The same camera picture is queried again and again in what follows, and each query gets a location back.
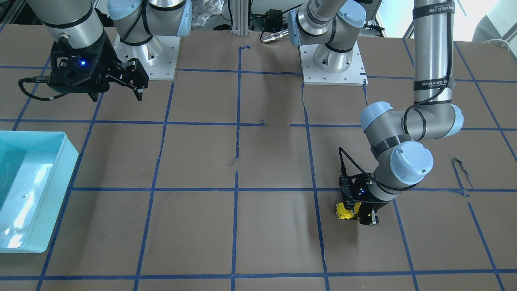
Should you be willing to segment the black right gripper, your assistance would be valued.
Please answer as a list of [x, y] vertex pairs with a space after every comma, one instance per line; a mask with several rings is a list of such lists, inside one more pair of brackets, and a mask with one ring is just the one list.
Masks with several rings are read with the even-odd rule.
[[149, 75], [139, 59], [121, 63], [106, 32], [90, 46], [72, 48], [71, 37], [61, 35], [50, 51], [52, 70], [47, 85], [61, 93], [86, 93], [98, 101], [109, 82], [130, 88], [138, 101], [148, 88]]

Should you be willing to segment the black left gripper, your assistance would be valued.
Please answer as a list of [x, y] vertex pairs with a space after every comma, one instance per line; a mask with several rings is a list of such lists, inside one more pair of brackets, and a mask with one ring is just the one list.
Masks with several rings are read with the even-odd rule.
[[369, 190], [369, 179], [365, 174], [353, 176], [340, 175], [340, 190], [344, 208], [353, 209], [356, 202], [360, 202], [359, 223], [367, 226], [377, 226], [380, 224], [377, 218], [377, 210], [388, 204], [375, 197]]

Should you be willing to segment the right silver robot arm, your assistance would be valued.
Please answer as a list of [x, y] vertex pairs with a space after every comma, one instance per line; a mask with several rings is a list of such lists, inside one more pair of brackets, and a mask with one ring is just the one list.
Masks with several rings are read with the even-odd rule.
[[96, 102], [111, 83], [131, 89], [141, 101], [151, 68], [172, 62], [160, 38], [186, 37], [192, 23], [190, 0], [109, 0], [109, 18], [119, 36], [114, 46], [89, 0], [29, 0], [28, 5], [54, 39], [50, 75], [18, 81], [20, 90], [38, 101], [85, 93]]

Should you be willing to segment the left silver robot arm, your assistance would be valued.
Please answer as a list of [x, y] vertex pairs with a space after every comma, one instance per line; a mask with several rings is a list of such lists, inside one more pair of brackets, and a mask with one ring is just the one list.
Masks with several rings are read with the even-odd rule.
[[[360, 168], [358, 174], [348, 175], [344, 158], [349, 155], [338, 148], [338, 219], [378, 225], [377, 211], [431, 172], [433, 156], [421, 140], [449, 137], [463, 127], [462, 111], [451, 101], [455, 10], [453, 0], [414, 2], [414, 102], [395, 111], [379, 101], [361, 112], [360, 125], [378, 166], [372, 173]], [[360, 72], [357, 37], [367, 22], [362, 5], [353, 0], [309, 0], [289, 11], [287, 21], [290, 42], [300, 48], [305, 81], [338, 84], [339, 77]]]

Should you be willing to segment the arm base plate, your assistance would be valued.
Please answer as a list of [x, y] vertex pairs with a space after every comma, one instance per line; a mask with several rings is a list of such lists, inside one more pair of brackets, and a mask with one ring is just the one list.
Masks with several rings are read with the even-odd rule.
[[120, 42], [117, 35], [114, 50], [122, 61], [139, 59], [150, 80], [173, 81], [181, 40], [181, 37], [154, 36], [147, 44], [130, 46]]
[[358, 43], [351, 51], [338, 53], [325, 44], [299, 47], [303, 83], [310, 85], [368, 85]]

